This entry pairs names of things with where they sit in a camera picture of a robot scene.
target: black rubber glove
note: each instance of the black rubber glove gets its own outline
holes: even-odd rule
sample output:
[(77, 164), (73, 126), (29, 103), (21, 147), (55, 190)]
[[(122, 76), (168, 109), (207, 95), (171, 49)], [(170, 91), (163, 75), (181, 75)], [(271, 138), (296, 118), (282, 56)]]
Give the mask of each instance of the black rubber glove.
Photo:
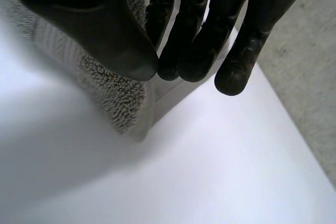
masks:
[[(180, 12), (159, 59), (162, 79), (178, 76), (190, 82), (202, 80), (229, 38), (246, 0), (211, 0), (209, 15), (197, 34), (207, 0), (181, 0)], [(236, 42), (219, 69), (215, 85), (227, 95), (245, 88), (260, 51), (275, 23), (295, 0), (249, 0), (247, 14)], [(174, 0), (151, 0), (146, 30), (156, 48), (170, 18)]]
[(148, 81), (158, 57), (126, 0), (20, 0), (114, 73)]

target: white table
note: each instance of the white table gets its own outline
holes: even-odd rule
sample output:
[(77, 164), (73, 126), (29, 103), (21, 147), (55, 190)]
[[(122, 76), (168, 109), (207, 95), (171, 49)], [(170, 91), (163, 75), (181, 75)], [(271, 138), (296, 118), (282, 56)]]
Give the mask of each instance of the white table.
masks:
[(0, 27), (0, 223), (336, 223), (336, 193), (259, 67), (237, 97), (211, 78), (134, 144)]

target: gloved hand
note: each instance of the gloved hand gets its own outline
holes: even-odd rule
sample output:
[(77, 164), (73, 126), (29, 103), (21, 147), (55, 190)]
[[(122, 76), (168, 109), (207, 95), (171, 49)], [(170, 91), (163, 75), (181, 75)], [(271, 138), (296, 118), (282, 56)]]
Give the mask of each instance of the gloved hand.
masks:
[[(159, 76), (190, 82), (202, 80), (229, 38), (246, 0), (211, 0), (201, 27), (207, 0), (181, 0), (167, 44), (159, 58)], [(249, 0), (244, 23), (233, 48), (220, 67), (215, 85), (226, 95), (243, 91), (275, 23), (295, 0)], [(158, 49), (173, 10), (174, 0), (150, 0), (146, 31)]]

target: floor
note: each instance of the floor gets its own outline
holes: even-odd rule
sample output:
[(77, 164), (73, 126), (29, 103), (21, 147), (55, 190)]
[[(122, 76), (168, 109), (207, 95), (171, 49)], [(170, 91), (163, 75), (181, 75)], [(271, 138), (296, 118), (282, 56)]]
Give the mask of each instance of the floor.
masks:
[(336, 187), (336, 0), (297, 0), (258, 63)]

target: towel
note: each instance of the towel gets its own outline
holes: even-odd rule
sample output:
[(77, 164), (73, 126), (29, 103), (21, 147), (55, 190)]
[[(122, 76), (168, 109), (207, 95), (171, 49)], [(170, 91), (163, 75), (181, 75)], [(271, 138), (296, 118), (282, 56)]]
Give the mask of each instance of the towel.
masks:
[[(136, 20), (144, 27), (145, 7), (149, 0), (127, 2)], [(163, 45), (179, 5), (179, 0), (176, 0)], [(187, 83), (180, 78), (166, 82), (156, 75), (149, 82), (130, 80), (104, 68), (70, 37), (27, 10), (18, 0), (0, 0), (0, 6), (9, 21), (24, 37), (31, 40), (77, 80), (96, 107), (110, 121), (113, 129), (135, 141), (143, 140), (155, 122), (207, 79), (199, 83)], [(208, 77), (218, 69), (232, 42), (231, 38)]]

